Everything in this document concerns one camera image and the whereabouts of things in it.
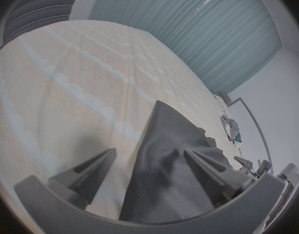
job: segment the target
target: black leather fabric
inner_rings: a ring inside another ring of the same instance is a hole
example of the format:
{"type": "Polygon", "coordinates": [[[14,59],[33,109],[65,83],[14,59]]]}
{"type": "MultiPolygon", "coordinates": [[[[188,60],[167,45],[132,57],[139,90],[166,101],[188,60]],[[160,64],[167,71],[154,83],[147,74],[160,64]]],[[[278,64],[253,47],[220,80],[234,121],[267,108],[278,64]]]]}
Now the black leather fabric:
{"type": "Polygon", "coordinates": [[[200,216],[214,209],[184,157],[194,150],[230,166],[213,138],[178,111],[156,101],[138,150],[120,220],[165,223],[200,216]]]}

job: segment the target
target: bed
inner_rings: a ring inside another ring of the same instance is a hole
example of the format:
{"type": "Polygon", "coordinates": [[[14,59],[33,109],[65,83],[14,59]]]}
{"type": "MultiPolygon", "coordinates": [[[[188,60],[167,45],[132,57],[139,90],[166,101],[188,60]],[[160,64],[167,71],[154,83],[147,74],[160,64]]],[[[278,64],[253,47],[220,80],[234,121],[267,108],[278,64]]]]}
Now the bed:
{"type": "Polygon", "coordinates": [[[150,33],[116,23],[64,21],[0,50],[0,187],[48,178],[115,147],[117,158],[87,211],[118,219],[152,108],[167,103],[215,138],[234,169],[239,151],[216,98],[150,33]]]}

